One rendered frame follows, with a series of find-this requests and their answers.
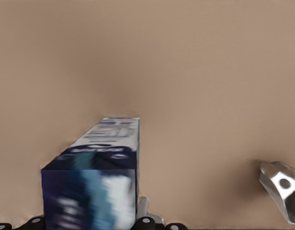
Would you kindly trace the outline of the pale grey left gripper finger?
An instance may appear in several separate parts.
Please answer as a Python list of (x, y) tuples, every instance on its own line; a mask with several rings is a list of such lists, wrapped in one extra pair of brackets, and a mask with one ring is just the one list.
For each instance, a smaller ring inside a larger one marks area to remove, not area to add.
[(163, 218), (158, 215), (152, 214), (148, 210), (149, 207), (149, 199), (146, 196), (140, 196), (137, 205), (137, 214), (136, 219), (140, 218), (152, 218), (156, 224), (164, 224)]

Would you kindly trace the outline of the blue and white printed box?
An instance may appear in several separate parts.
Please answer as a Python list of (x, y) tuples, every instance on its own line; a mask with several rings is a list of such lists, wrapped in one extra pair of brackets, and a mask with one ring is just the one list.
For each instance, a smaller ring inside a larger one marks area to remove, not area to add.
[(102, 119), (41, 170), (46, 230), (129, 230), (136, 219), (138, 117)]

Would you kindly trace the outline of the silver frame post foot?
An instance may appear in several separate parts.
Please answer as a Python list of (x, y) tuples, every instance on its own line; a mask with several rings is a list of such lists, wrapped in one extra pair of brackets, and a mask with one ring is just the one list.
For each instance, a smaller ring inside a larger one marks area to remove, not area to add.
[(295, 225), (295, 169), (281, 161), (261, 161), (259, 181), (286, 221)]

